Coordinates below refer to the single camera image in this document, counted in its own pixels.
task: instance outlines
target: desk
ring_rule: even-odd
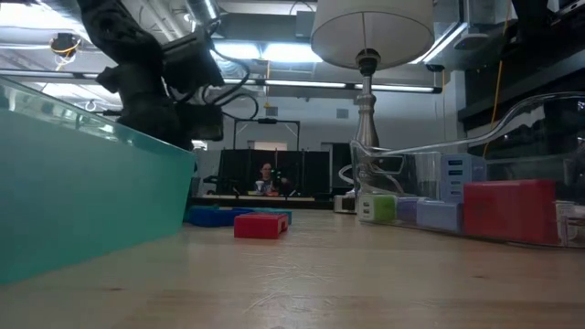
[[[316,201],[312,197],[283,196],[202,196],[191,198],[194,206],[271,207],[282,209],[333,210],[332,201]]]
[[[0,328],[583,328],[585,257],[299,210],[280,240],[194,228],[0,287]]]

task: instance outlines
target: teal plastic bin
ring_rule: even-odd
[[[16,94],[0,104],[0,283],[181,228],[193,154],[12,81],[0,84]]]

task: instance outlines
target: blue block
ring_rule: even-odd
[[[422,200],[417,204],[417,225],[461,233],[463,204]]]
[[[213,207],[191,207],[186,222],[203,228],[234,226],[239,215],[253,212],[251,209],[221,210]]]
[[[234,210],[250,210],[253,212],[269,213],[269,214],[283,214],[289,218],[289,226],[293,224],[293,212],[291,210],[276,209],[276,208],[234,208]]]
[[[471,154],[445,154],[441,157],[441,200],[463,202],[465,183],[487,180],[485,160]]]

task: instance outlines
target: white lamp shade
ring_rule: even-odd
[[[387,69],[420,57],[433,42],[431,0],[319,0],[311,47],[348,69],[358,69],[360,51],[374,49],[378,69]]]

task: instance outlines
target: red block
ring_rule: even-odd
[[[234,237],[249,239],[277,239],[289,229],[286,214],[250,213],[237,216],[234,221]]]
[[[555,182],[522,180],[465,184],[463,232],[557,245]]]

